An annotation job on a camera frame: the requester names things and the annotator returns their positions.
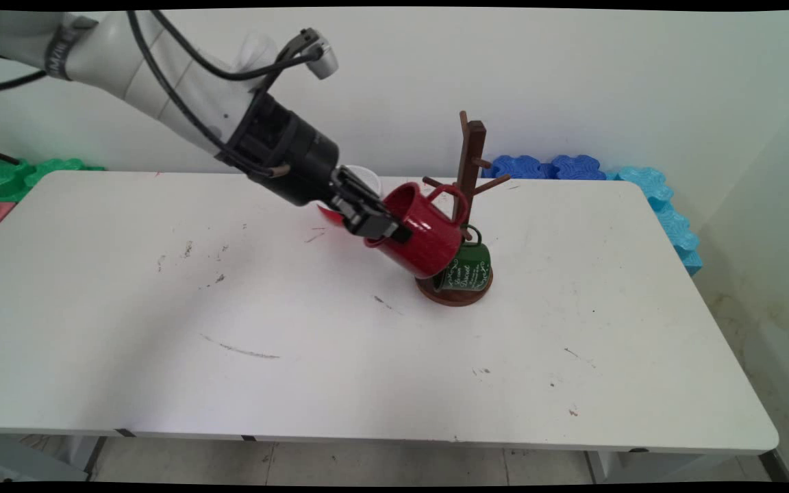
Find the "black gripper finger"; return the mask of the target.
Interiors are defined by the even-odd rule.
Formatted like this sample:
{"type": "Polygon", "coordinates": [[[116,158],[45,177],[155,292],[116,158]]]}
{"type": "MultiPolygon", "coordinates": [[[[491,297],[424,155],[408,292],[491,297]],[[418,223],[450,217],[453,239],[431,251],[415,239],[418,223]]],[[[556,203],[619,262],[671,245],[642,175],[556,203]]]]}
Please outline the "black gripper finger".
{"type": "Polygon", "coordinates": [[[384,210],[375,187],[367,184],[351,166],[335,166],[331,172],[331,209],[384,210]]]}
{"type": "Polygon", "coordinates": [[[342,216],[342,225],[354,236],[372,241],[392,238],[405,244],[413,235],[376,194],[335,194],[329,206],[342,216]]]}

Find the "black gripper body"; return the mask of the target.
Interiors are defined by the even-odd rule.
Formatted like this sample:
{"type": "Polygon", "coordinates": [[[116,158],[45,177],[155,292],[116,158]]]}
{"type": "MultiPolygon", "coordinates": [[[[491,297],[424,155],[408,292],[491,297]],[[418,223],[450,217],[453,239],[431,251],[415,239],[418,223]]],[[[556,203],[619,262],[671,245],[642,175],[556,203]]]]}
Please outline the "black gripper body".
{"type": "Polygon", "coordinates": [[[271,94],[254,97],[226,147],[239,160],[223,152],[216,154],[218,160],[292,205],[333,197],[329,182],[338,165],[338,145],[271,94]]]}

